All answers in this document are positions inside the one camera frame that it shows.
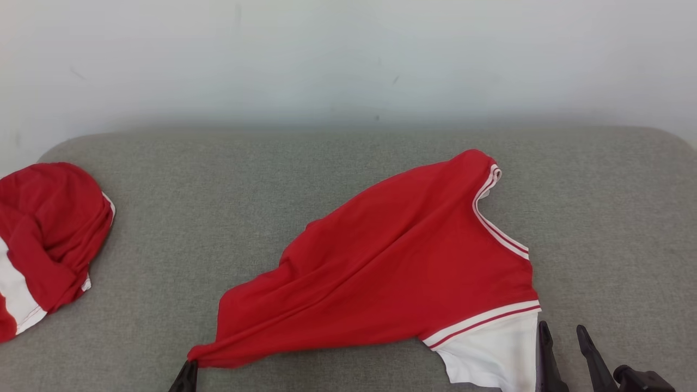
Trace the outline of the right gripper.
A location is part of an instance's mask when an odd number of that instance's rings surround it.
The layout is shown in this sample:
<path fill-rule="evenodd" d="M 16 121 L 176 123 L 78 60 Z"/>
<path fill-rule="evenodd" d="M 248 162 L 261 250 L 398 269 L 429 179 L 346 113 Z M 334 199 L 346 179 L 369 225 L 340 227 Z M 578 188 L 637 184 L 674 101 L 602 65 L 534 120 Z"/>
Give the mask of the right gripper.
<path fill-rule="evenodd" d="M 628 365 L 620 365 L 612 375 L 584 325 L 577 326 L 577 338 L 580 352 L 588 366 L 593 391 L 676 391 L 669 382 L 654 371 L 637 371 Z M 539 391 L 569 392 L 570 389 L 562 381 L 558 370 L 553 352 L 553 338 L 548 323 L 545 321 L 538 323 L 537 343 Z"/>

